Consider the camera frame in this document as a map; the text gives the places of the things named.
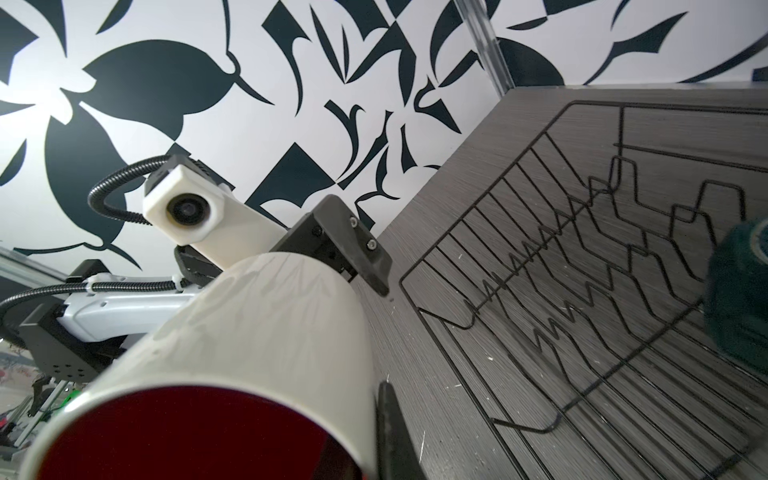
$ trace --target black cable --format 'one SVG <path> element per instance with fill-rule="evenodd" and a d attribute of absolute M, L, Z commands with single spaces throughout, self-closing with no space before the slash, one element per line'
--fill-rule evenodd
<path fill-rule="evenodd" d="M 190 285 L 190 282 L 187 279 L 182 279 L 180 282 L 182 288 Z M 2 321 L 0 324 L 2 325 L 2 328 L 0 329 L 0 334 L 3 335 L 3 337 L 8 337 L 8 341 L 20 346 L 21 348 L 26 348 L 26 344 L 24 343 L 24 340 L 19 336 L 18 334 L 18 325 L 8 325 L 5 323 L 5 314 L 8 312 L 9 309 L 11 309 L 13 306 L 18 305 L 19 303 L 27 302 L 29 300 L 33 300 L 36 298 L 40 298 L 42 296 L 51 296 L 51 295 L 60 295 L 62 293 L 79 293 L 79 292 L 85 292 L 86 287 L 88 285 L 86 283 L 64 283 L 63 285 L 50 285 L 50 286 L 41 286 L 40 288 L 33 288 L 31 290 L 27 290 L 25 292 L 16 293 L 15 295 L 11 295 L 7 299 L 0 302 L 0 319 Z M 171 280 L 165 281 L 165 282 L 94 282 L 91 284 L 91 289 L 94 292 L 163 292 L 166 290 L 175 290 L 176 289 L 176 283 L 174 283 Z"/>
<path fill-rule="evenodd" d="M 160 155 L 158 157 L 148 158 L 146 160 L 138 161 L 135 164 L 128 165 L 126 168 L 122 168 L 113 174 L 108 175 L 88 192 L 88 206 L 97 214 L 104 215 L 113 220 L 150 225 L 150 223 L 147 222 L 147 219 L 144 218 L 144 215 L 112 207 L 106 203 L 106 200 L 109 194 L 131 180 L 151 174 L 160 168 L 169 158 L 170 155 Z"/>

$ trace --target black wire dish rack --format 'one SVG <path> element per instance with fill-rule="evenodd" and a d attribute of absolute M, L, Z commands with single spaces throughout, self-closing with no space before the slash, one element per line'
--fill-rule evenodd
<path fill-rule="evenodd" d="M 701 309 L 767 115 L 572 102 L 402 277 L 520 478 L 768 477 L 768 383 Z"/>

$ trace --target dark green object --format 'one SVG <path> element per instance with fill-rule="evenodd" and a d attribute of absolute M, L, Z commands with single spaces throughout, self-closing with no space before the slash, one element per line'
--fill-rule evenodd
<path fill-rule="evenodd" d="M 768 218 L 737 225 L 715 249 L 704 313 L 720 349 L 768 375 Z"/>

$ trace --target gray wooden countertop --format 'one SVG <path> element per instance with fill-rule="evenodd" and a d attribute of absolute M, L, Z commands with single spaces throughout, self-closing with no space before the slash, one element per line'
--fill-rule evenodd
<path fill-rule="evenodd" d="M 768 90 L 674 88 L 674 89 L 600 89 L 600 88 L 521 88 L 508 92 L 488 117 L 469 135 L 462 146 L 415 196 L 379 238 L 380 243 L 392 255 L 392 273 L 389 278 L 391 293 L 380 298 L 357 279 L 353 286 L 359 293 L 366 310 L 376 362 L 376 374 L 381 380 L 388 379 L 396 388 L 409 431 L 421 458 L 427 476 L 433 479 L 467 478 L 517 478 L 508 457 L 500 448 L 491 430 L 483 422 L 464 386 L 449 368 L 425 327 L 403 295 L 398 281 L 404 272 L 445 232 L 456 218 L 480 195 L 484 189 L 506 168 L 538 134 L 538 132 L 570 101 L 636 101 L 671 104 L 707 104 L 740 107 L 768 107 Z M 678 132 L 674 127 L 665 132 L 655 132 L 650 118 L 638 118 L 634 125 L 637 138 L 669 144 L 675 142 Z M 686 126 L 680 126 L 682 132 Z M 614 127 L 592 121 L 586 114 L 565 122 L 558 131 L 559 138 L 566 138 L 584 167 L 588 168 L 588 152 L 605 147 Z M 766 142 L 753 138 L 750 131 L 745 138 L 737 133 L 740 124 L 728 124 L 721 128 L 733 129 L 736 144 Z M 706 149 L 716 150 L 716 145 Z M 754 161 L 766 157 L 753 155 Z M 688 168 L 684 164 L 654 164 L 644 175 L 668 177 L 670 169 Z M 675 172 L 678 177 L 686 175 Z M 768 199 L 768 193 L 760 201 Z M 765 204 L 759 204 L 760 214 L 768 214 Z M 415 279 L 409 289 L 412 295 L 427 299 L 441 295 L 439 287 L 429 281 Z M 466 316 L 462 310 L 456 313 Z M 478 358 L 487 356 L 482 341 L 466 346 L 477 349 Z M 508 404 L 519 401 L 525 405 L 526 385 L 519 386 L 519 398 L 515 379 L 508 376 L 499 363 L 489 360 L 484 375 L 491 382 L 505 384 Z M 541 437 L 536 441 L 549 441 Z M 588 467 L 574 469 L 580 462 L 593 462 L 578 449 L 569 449 L 569 440 L 559 437 L 552 440 L 548 464 L 555 478 L 594 476 L 600 478 L 600 469 Z"/>

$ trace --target black and white patterned wall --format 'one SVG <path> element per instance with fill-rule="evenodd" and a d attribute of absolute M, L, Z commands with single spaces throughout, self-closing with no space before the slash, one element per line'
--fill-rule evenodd
<path fill-rule="evenodd" d="M 764 0 L 485 6 L 518 86 L 766 76 Z M 498 101 L 449 0 L 0 0 L 0 45 L 0 247 L 63 272 L 176 270 L 85 203 L 169 151 L 284 225 L 337 194 L 378 234 Z"/>
<path fill-rule="evenodd" d="M 517 86 L 768 80 L 765 0 L 485 0 Z"/>

